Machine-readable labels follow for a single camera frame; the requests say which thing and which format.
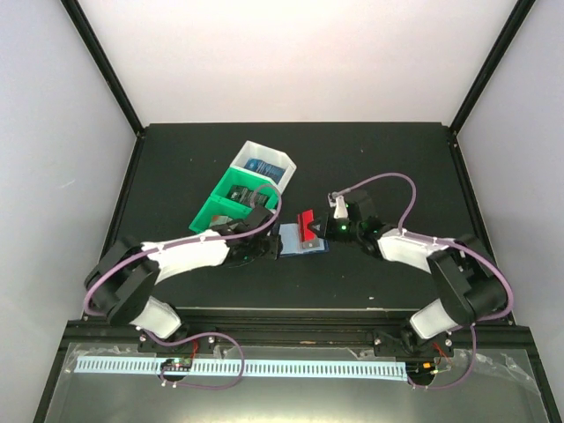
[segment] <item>white wall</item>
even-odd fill
[[[516,0],[82,0],[149,122],[450,124]]]
[[[0,134],[0,419],[27,423],[134,142],[55,0],[0,0]]]
[[[461,132],[495,255],[564,412],[564,2],[536,2]]]

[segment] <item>green container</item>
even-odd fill
[[[248,174],[233,167],[228,168],[204,203],[204,207],[200,209],[200,212],[192,220],[189,226],[190,230],[196,234],[202,233],[209,228],[213,216],[220,215],[229,216],[231,219],[245,219],[250,214],[251,208],[226,198],[229,190],[234,185],[256,189],[265,183],[271,184],[271,182],[260,176]],[[265,205],[266,208],[274,209],[276,204],[278,204],[278,197],[274,189],[263,188],[260,190],[260,193],[265,194],[269,198]]]
[[[225,198],[227,201],[231,201],[227,199],[227,194],[229,190],[234,185],[241,185],[248,189],[256,189],[261,185],[268,183],[269,185],[272,182],[269,182],[266,179],[261,178],[260,176],[256,176],[255,174],[248,174],[247,172],[243,172],[239,169],[235,169],[234,167],[230,167],[227,169],[223,178],[219,181],[218,185],[215,189],[211,192],[213,196],[218,196],[221,198]],[[276,193],[274,189],[263,188],[261,189],[261,194],[265,194],[268,196],[268,201],[266,202],[267,209],[273,209],[278,204],[278,197],[276,197]]]
[[[229,216],[231,219],[245,219],[251,209],[235,201],[229,201],[226,198],[210,196],[204,203],[204,207],[196,215],[190,224],[190,230],[196,234],[200,234],[209,228],[213,216]]]

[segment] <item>black table surface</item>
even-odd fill
[[[409,230],[472,233],[439,123],[160,123],[147,129],[118,236],[165,241],[192,234],[190,222],[246,140],[286,152],[297,166],[283,195],[282,223],[306,209],[327,209],[328,192],[401,172],[417,185]],[[411,195],[396,178],[372,182],[367,191],[382,220],[393,223]],[[154,294],[178,308],[340,311],[417,309],[436,298],[426,273],[335,243],[324,254],[197,269],[159,284]]]

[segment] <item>black metal frame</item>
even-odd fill
[[[136,172],[140,153],[143,149],[145,128],[139,121],[126,92],[104,53],[88,19],[82,11],[78,0],[61,0],[61,3],[69,13],[78,33],[85,42],[104,79],[106,79],[112,94],[122,108],[134,133],[137,135],[137,142],[131,156],[127,174],[123,181],[122,190],[118,198],[117,206],[115,207],[115,213],[108,230],[108,236],[104,243],[103,255],[113,244],[117,229],[120,226],[122,212],[127,202],[133,176]],[[492,247],[487,237],[484,221],[479,212],[478,203],[456,136],[460,132],[460,129],[462,129],[464,122],[470,115],[480,94],[486,87],[490,77],[494,74],[497,65],[503,58],[508,46],[534,3],[534,0],[517,0],[505,26],[501,30],[499,37],[480,69],[470,91],[458,110],[454,121],[449,129],[447,129],[449,132],[449,149],[471,216],[474,232],[486,245],[490,254],[492,254]],[[299,314],[294,312],[262,313],[260,311],[249,311],[242,312],[238,316],[233,316],[231,314],[222,313],[221,311],[211,312],[210,310],[206,310],[205,313],[201,313],[195,310],[183,310],[180,314],[183,321],[192,322],[194,324],[211,325],[237,338],[243,345],[299,345],[303,340],[315,340],[316,346],[342,345],[348,347],[370,347],[372,346],[374,329],[390,325],[399,325],[404,322],[406,318],[403,312],[377,315],[374,313],[359,313],[354,318],[335,315],[333,313],[329,315],[319,311],[302,312]],[[56,381],[71,343],[138,343],[139,332],[135,331],[132,327],[110,328],[101,320],[92,318],[89,320],[86,319],[87,317],[85,317],[84,321],[71,321],[67,324],[47,380],[47,385],[41,397],[38,411],[34,419],[35,422],[41,422],[47,416],[48,406],[55,390]],[[552,422],[561,422],[559,411],[550,390],[542,362],[538,356],[537,347],[535,346],[531,331],[529,328],[514,326],[512,323],[513,318],[511,316],[508,321],[480,325],[478,337],[479,348],[515,348],[526,350],[542,394],[548,417]],[[468,330],[456,332],[453,334],[453,340],[456,345],[460,347],[469,348],[471,346],[471,338]]]

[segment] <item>black corner post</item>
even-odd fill
[[[480,94],[482,94],[484,88],[486,88],[497,65],[500,64],[503,55],[505,55],[511,41],[515,38],[517,31],[519,31],[521,24],[525,21],[534,3],[535,0],[517,0],[513,11],[501,29],[500,35],[498,35],[497,40],[487,55],[486,61],[479,70],[478,76],[474,80],[470,91],[466,94],[462,106],[458,109],[454,121],[450,124],[450,131],[455,136],[460,132],[460,129],[462,129],[466,119],[468,119]]]
[[[130,163],[127,166],[127,171],[125,172],[125,177],[123,178],[122,188],[120,190],[119,197],[117,198],[117,204],[115,205],[114,214],[112,220],[109,224],[108,233],[106,234],[106,240],[102,247],[102,253],[100,259],[106,255],[109,249],[114,245],[117,239],[117,230],[122,222],[123,211],[125,210],[125,204],[127,203],[127,198],[130,194],[131,185],[133,184],[133,176],[137,170],[137,165],[141,159],[141,152],[143,151],[143,146],[145,145],[145,135],[137,136],[137,141],[133,146],[133,153],[131,154]]]
[[[130,123],[133,132],[137,137],[141,137],[144,133],[143,124],[139,121],[139,118],[130,103],[130,99],[128,99],[120,80],[117,78],[117,75],[115,75],[114,69],[110,64],[106,53],[104,53],[104,50],[100,45],[94,30],[90,26],[85,13],[80,7],[78,0],[61,0],[61,3],[67,10],[70,19],[72,19],[72,23],[77,28],[80,37],[82,37],[83,42],[88,48],[88,51],[90,51],[90,55],[93,57],[96,65],[98,65],[98,69],[100,69],[102,76],[106,79],[109,89],[117,100],[120,108],[122,108],[122,111]]]

